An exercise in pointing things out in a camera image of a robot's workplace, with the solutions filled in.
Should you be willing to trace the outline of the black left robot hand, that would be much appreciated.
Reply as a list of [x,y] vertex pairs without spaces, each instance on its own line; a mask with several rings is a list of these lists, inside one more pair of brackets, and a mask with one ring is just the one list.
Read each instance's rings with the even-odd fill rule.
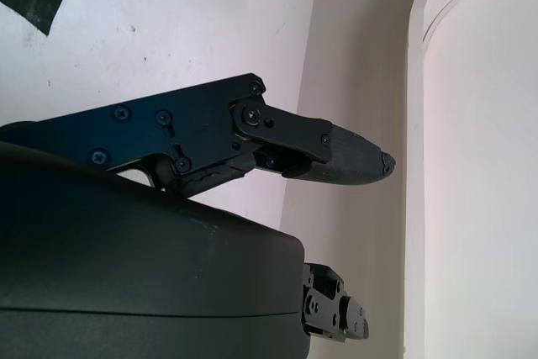
[[305,358],[365,340],[295,237],[194,197],[261,169],[358,186],[392,156],[254,74],[1,128],[4,358]]

